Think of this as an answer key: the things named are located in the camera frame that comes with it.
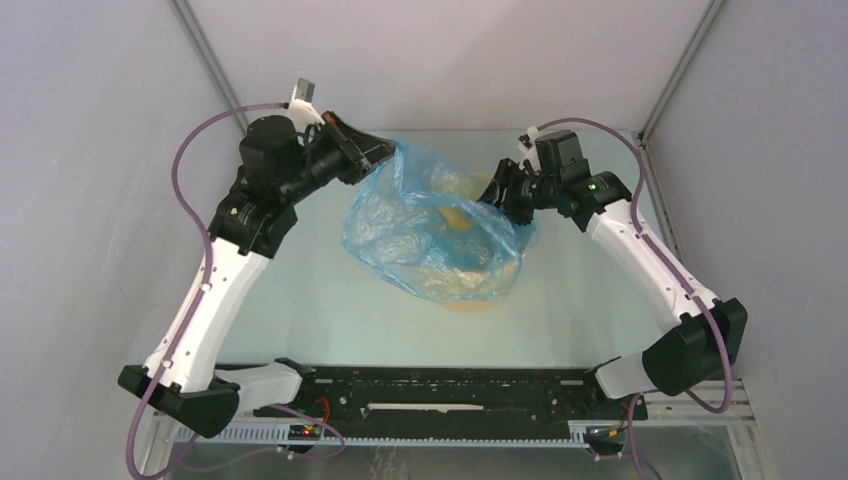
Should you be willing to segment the beige plastic trash bin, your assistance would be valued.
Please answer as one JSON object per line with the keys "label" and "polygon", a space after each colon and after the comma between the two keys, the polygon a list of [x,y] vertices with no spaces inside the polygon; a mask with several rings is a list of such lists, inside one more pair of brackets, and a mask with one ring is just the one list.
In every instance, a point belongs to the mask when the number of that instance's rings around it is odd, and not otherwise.
{"label": "beige plastic trash bin", "polygon": [[482,313],[503,303],[523,259],[535,245],[536,225],[511,225],[486,206],[470,209],[488,185],[479,173],[431,173],[422,190],[434,198],[418,206],[412,228],[412,288],[459,313]]}

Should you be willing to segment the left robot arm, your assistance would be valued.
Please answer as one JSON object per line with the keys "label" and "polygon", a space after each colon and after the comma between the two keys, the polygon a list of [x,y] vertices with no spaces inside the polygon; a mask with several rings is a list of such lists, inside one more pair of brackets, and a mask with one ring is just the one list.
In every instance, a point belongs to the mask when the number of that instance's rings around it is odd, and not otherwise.
{"label": "left robot arm", "polygon": [[256,280],[297,222],[295,207],[328,183],[354,185],[396,152],[394,142],[360,131],[334,112],[295,121],[253,121],[239,144],[242,160],[210,224],[191,292],[160,345],[118,383],[195,434],[212,438],[234,417],[272,404],[304,416],[316,403],[288,360],[236,370],[216,366],[223,341]]}

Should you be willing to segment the blue plastic trash bag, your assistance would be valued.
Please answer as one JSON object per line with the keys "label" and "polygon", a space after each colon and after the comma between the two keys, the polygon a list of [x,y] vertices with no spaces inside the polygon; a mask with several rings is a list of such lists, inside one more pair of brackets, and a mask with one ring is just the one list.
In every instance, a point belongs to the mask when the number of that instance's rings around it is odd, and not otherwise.
{"label": "blue plastic trash bag", "polygon": [[348,210],[345,249],[400,290],[435,303],[489,302],[514,286],[537,242],[479,198],[489,181],[404,141]]}

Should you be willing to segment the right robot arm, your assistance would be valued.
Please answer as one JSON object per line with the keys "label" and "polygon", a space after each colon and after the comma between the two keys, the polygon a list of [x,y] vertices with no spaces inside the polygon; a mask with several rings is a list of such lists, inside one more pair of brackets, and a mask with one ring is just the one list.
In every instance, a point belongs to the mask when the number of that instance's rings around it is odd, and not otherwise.
{"label": "right robot arm", "polygon": [[599,244],[653,303],[661,337],[641,353],[587,373],[585,411],[606,418],[622,398],[659,391],[676,396],[714,375],[732,375],[747,311],[722,300],[674,257],[636,209],[633,194],[612,172],[594,173],[570,130],[527,133],[521,162],[503,159],[481,201],[517,225],[554,210]]}

